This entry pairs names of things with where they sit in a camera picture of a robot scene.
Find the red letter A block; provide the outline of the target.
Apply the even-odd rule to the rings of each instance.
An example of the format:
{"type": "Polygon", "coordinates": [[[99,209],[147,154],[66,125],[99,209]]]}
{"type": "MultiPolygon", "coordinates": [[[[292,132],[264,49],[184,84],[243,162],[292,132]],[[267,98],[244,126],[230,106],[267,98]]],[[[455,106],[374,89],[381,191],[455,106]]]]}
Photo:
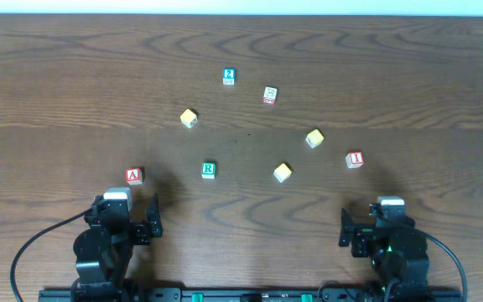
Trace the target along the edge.
{"type": "Polygon", "coordinates": [[[127,169],[125,177],[129,185],[140,185],[143,183],[143,171],[140,168],[127,169]]]}

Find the red letter I block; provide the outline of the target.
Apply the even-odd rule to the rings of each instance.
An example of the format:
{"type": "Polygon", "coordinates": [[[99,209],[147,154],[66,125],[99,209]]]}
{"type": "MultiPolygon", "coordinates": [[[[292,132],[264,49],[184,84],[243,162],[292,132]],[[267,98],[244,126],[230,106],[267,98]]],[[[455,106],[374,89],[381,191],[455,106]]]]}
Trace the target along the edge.
{"type": "Polygon", "coordinates": [[[361,151],[349,152],[345,156],[345,162],[348,169],[359,168],[364,164],[364,156],[361,151]]]}

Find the blue number 2 block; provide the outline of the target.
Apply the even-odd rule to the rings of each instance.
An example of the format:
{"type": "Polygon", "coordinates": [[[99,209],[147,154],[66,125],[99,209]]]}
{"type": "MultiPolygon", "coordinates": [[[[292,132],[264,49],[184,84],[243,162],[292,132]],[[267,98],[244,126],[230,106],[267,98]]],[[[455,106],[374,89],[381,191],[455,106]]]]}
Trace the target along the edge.
{"type": "Polygon", "coordinates": [[[222,82],[225,86],[234,86],[236,80],[236,70],[234,68],[225,68],[222,72],[222,82]]]}

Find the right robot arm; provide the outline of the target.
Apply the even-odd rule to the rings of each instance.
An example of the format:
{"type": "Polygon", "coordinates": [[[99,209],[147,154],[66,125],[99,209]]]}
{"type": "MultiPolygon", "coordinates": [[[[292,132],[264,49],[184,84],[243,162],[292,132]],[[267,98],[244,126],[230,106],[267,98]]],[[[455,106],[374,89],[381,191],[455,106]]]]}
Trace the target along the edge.
{"type": "Polygon", "coordinates": [[[428,288],[427,239],[406,215],[405,201],[383,199],[370,204],[372,224],[353,221],[341,211],[339,245],[354,258],[369,258],[380,281],[356,294],[357,301],[433,301],[428,288]]]}

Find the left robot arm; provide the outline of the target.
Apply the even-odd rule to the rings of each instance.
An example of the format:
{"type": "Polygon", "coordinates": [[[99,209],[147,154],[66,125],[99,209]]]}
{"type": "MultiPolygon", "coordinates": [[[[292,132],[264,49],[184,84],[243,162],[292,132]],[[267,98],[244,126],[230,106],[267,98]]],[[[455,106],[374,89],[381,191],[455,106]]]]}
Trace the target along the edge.
{"type": "Polygon", "coordinates": [[[84,215],[90,228],[73,245],[79,278],[70,286],[72,301],[148,300],[147,292],[126,273],[133,248],[163,235],[158,196],[152,196],[145,221],[131,221],[131,203],[128,188],[114,189],[97,196],[84,215]]]}

